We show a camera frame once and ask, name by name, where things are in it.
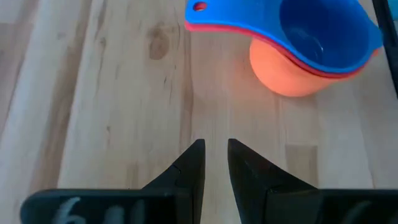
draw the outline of wood knot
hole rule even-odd
[[[99,41],[99,44],[101,44],[101,47],[103,49],[105,49],[105,47],[106,47],[106,38],[102,37],[101,40]]]
[[[64,32],[59,32],[59,33],[57,34],[57,40],[63,39],[63,38],[65,38],[66,36],[67,36],[66,33],[64,33]]]
[[[149,58],[153,60],[162,59],[169,51],[169,37],[160,28],[159,25],[155,26],[148,32],[150,39],[149,44]]]

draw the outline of wooden surface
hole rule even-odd
[[[362,0],[375,19],[370,0]],[[47,188],[141,188],[206,140],[202,223],[239,223],[227,140],[323,188],[397,188],[398,100],[384,50],[285,98],[250,38],[191,34],[184,0],[0,0],[0,217]]]

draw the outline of butcher block countertop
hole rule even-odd
[[[371,0],[361,0],[376,21]],[[139,189],[206,141],[202,223],[240,223],[227,141],[319,188],[398,188],[398,100],[384,49],[362,74],[286,98],[251,39],[190,33],[185,0],[0,0],[0,217],[31,193]]]

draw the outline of stacked measuring cups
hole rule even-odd
[[[305,96],[357,75],[382,46],[357,0],[189,0],[191,31],[253,36],[258,79],[285,96]]]

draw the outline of blue measuring cup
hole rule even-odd
[[[357,0],[189,0],[185,19],[264,36],[325,73],[355,72],[382,46]]]

